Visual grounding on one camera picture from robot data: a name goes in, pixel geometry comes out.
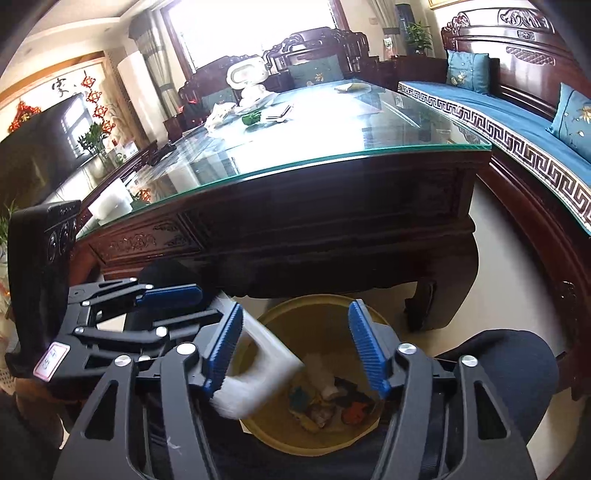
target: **floor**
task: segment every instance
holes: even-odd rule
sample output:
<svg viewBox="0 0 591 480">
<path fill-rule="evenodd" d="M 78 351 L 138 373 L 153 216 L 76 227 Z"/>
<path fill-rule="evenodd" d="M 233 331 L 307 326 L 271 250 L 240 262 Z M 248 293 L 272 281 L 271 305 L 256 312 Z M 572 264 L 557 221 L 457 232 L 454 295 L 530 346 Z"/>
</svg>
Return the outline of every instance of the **floor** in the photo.
<svg viewBox="0 0 591 480">
<path fill-rule="evenodd" d="M 483 184 L 476 185 L 470 215 L 476 224 L 478 276 L 446 328 L 418 334 L 405 330 L 404 299 L 413 295 L 414 284 L 358 295 L 392 324 L 402 340 L 415 343 L 429 355 L 447 351 L 478 332 L 494 328 L 535 332 L 558 355 L 566 343 L 542 276 L 502 206 Z M 255 317 L 276 303 L 249 297 L 238 300 Z M 113 319 L 102 327 L 120 329 L 122 322 Z M 571 448 L 583 406 L 583 400 L 570 399 L 568 390 L 554 396 L 528 445 L 540 480 L 554 471 Z"/>
</svg>

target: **green plant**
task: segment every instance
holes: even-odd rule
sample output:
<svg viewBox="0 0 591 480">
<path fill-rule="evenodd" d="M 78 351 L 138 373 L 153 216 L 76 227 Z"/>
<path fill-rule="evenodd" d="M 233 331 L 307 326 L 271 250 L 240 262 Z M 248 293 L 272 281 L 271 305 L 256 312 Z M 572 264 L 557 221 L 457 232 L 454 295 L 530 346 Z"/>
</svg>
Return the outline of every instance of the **green plant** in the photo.
<svg viewBox="0 0 591 480">
<path fill-rule="evenodd" d="M 90 126 L 88 132 L 82 135 L 78 139 L 78 143 L 84 150 L 88 152 L 98 155 L 105 149 L 103 145 L 103 140 L 107 138 L 109 135 L 103 131 L 103 124 L 97 124 L 93 122 Z"/>
<path fill-rule="evenodd" d="M 10 218 L 18 209 L 18 207 L 14 205 L 14 200 L 9 206 L 5 205 L 5 207 L 6 214 L 0 215 L 0 247 L 8 243 L 8 225 L 10 224 Z"/>
<path fill-rule="evenodd" d="M 421 22 L 409 23 L 407 26 L 408 43 L 414 45 L 417 51 L 424 52 L 432 50 L 431 34 L 426 30 L 428 26 L 423 27 Z"/>
</svg>

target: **picture frame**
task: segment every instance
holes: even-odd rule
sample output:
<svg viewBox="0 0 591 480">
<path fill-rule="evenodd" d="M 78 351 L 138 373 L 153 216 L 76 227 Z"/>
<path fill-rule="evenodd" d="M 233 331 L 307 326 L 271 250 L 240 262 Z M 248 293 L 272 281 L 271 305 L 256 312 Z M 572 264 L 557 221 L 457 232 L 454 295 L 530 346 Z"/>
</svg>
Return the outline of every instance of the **picture frame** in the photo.
<svg viewBox="0 0 591 480">
<path fill-rule="evenodd" d="M 446 7 L 448 5 L 459 4 L 466 0 L 429 0 L 429 8 L 435 10 L 437 8 Z"/>
</svg>

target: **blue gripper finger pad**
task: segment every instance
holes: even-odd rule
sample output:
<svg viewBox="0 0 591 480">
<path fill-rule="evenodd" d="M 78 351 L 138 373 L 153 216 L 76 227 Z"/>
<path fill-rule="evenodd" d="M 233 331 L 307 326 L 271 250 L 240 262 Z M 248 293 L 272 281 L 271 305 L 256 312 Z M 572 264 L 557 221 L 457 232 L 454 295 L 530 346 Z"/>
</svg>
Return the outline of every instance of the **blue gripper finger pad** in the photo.
<svg viewBox="0 0 591 480">
<path fill-rule="evenodd" d="M 146 290 L 144 295 L 136 300 L 136 304 L 143 309 L 184 308 L 196 307 L 202 299 L 203 292 L 193 283 Z"/>
<path fill-rule="evenodd" d="M 213 394 L 222 387 L 241 333 L 242 306 L 236 304 L 227 319 L 220 321 L 220 326 L 203 358 L 202 373 L 206 379 L 203 391 L 209 397 L 213 397 Z"/>
<path fill-rule="evenodd" d="M 394 331 L 387 325 L 375 323 L 361 300 L 349 306 L 349 329 L 363 362 L 369 385 L 387 398 L 392 390 L 392 357 L 396 348 Z"/>
</svg>

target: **curtain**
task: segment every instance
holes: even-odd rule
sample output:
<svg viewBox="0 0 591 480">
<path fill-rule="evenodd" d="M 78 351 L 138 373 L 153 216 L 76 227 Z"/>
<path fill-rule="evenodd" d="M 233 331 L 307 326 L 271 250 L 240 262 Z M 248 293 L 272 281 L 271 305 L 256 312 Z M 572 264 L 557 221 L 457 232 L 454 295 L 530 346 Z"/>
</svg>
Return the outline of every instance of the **curtain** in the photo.
<svg viewBox="0 0 591 480">
<path fill-rule="evenodd" d="M 375 16 L 384 31 L 384 60 L 389 60 L 390 55 L 406 55 L 395 0 L 367 0 L 367 2 L 374 9 Z"/>
<path fill-rule="evenodd" d="M 173 74 L 168 54 L 164 49 L 156 13 L 146 10 L 135 17 L 129 25 L 129 37 L 135 40 L 139 51 L 144 56 L 164 111 L 169 118 L 175 116 L 178 113 L 180 100 L 174 88 Z"/>
</svg>

